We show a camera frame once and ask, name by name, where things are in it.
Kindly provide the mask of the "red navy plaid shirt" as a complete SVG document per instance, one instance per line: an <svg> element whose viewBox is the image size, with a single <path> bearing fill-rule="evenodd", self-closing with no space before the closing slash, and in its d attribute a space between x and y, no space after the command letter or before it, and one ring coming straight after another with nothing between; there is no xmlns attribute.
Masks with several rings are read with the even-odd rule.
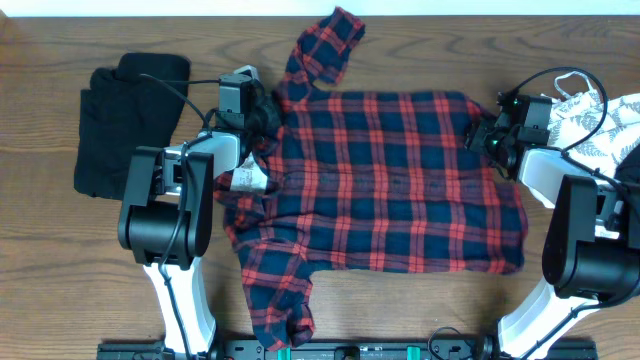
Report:
<svg viewBox="0 0 640 360"><path fill-rule="evenodd" d="M518 272L518 188L466 149L487 112L458 91L340 92L364 22L342 8L298 38L274 96L280 125L253 147L266 182L214 182L257 340L300 346L315 330L317 271Z"/></svg>

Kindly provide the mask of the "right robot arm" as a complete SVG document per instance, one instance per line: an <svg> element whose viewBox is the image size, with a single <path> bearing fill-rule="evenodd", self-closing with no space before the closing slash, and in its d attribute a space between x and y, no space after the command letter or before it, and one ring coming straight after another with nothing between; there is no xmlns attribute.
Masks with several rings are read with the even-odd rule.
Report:
<svg viewBox="0 0 640 360"><path fill-rule="evenodd" d="M498 116L468 130L466 148L487 156L553 214L542 279L471 356L594 359L594 342L564 336L586 316L638 296L639 188L549 147L550 99L509 91L497 103Z"/></svg>

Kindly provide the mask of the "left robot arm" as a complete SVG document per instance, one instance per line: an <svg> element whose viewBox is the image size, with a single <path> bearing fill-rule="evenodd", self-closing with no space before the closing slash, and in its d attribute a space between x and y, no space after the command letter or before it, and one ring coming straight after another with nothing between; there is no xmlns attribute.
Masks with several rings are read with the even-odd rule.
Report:
<svg viewBox="0 0 640 360"><path fill-rule="evenodd" d="M219 104L182 145L133 152L118 223L120 245L152 282L165 325L153 345L101 345L100 359L220 359L223 347L209 308L201 260L212 231L213 181L238 174L235 190L262 191L266 176L253 146L281 114L257 70L246 65L216 79Z"/></svg>

